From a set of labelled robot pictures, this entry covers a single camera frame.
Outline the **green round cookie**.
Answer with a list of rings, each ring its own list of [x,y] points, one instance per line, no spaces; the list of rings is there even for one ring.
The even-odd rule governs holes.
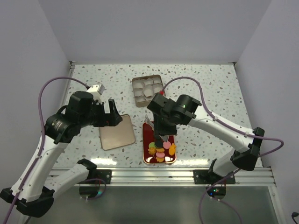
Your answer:
[[[149,149],[156,149],[154,142],[149,143]]]

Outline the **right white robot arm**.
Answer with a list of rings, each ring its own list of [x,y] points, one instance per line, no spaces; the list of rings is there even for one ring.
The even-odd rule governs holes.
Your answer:
[[[207,113],[200,101],[188,95],[180,95],[174,101],[157,94],[147,109],[153,113],[155,141],[159,141],[162,136],[176,135],[177,125],[185,125],[205,131],[233,148],[221,158],[214,159],[209,170],[200,175],[204,183],[219,183],[237,169],[254,170],[261,137],[264,135],[263,129],[245,128],[232,122],[224,126],[216,115]]]

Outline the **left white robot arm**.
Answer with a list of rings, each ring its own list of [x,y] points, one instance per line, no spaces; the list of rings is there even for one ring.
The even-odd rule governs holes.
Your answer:
[[[67,105],[62,106],[45,123],[45,135],[40,137],[38,147],[22,176],[10,188],[1,191],[0,197],[29,217],[42,217],[54,203],[55,198],[76,183],[92,183],[97,178],[96,165],[81,159],[63,175],[48,180],[50,171],[60,154],[86,126],[117,126],[122,122],[115,101],[108,100],[109,113],[104,103],[94,99],[87,91],[73,93]]]

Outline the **metal tongs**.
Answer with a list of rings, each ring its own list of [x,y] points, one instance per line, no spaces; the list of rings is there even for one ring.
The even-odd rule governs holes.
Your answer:
[[[153,131],[155,131],[154,123],[152,121],[150,121],[148,115],[145,115],[144,122],[147,125],[149,125]],[[159,134],[155,134],[154,133],[154,140],[155,141],[168,142],[169,141],[169,137],[170,137],[169,135],[159,135]]]

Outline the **black sandwich cookie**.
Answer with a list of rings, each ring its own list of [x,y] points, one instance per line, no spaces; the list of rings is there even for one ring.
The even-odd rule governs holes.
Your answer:
[[[156,148],[163,148],[163,140],[155,140],[155,147]]]

